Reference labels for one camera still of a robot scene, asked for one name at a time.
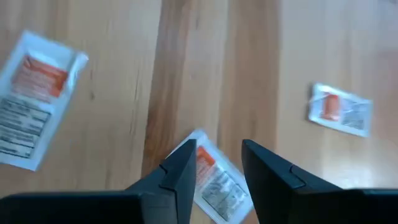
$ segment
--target white packet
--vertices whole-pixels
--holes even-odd
[[[310,100],[310,121],[357,136],[368,137],[373,103],[352,93],[316,83]]]
[[[0,76],[0,162],[36,170],[88,57],[24,31]]]
[[[241,223],[253,209],[244,176],[201,129],[192,132],[174,151],[189,139],[197,140],[194,202],[217,224]]]

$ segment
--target sauce packet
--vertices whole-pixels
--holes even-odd
[[[36,170],[88,57],[24,31],[0,74],[0,162]]]
[[[352,93],[316,83],[310,100],[310,121],[357,136],[368,137],[373,103]]]
[[[189,139],[197,140],[194,202],[217,224],[241,223],[253,209],[244,176],[201,129],[192,132],[176,149]]]

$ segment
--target wooden floor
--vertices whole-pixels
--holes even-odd
[[[340,187],[398,188],[396,0],[0,0],[1,65],[22,29],[90,62],[40,170],[0,165],[0,196],[126,188],[195,128],[240,169],[249,138]],[[314,82],[374,100],[371,137],[308,122]]]

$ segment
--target condiment packet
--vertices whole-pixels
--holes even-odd
[[[192,132],[176,149],[189,139],[197,140],[197,183],[193,200],[217,224],[241,223],[253,209],[244,176],[203,130]]]
[[[352,93],[317,83],[310,100],[310,121],[357,136],[369,136],[373,103]]]
[[[0,76],[0,162],[36,170],[88,57],[24,31]]]

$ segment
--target orange label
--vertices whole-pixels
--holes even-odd
[[[340,99],[338,95],[327,93],[323,105],[322,118],[331,121],[338,121],[340,118]]]
[[[202,186],[208,177],[213,173],[211,169],[215,164],[215,160],[199,146],[197,149],[197,186]]]
[[[67,78],[66,71],[27,55],[14,77],[14,91],[47,101],[50,96],[60,96]]]

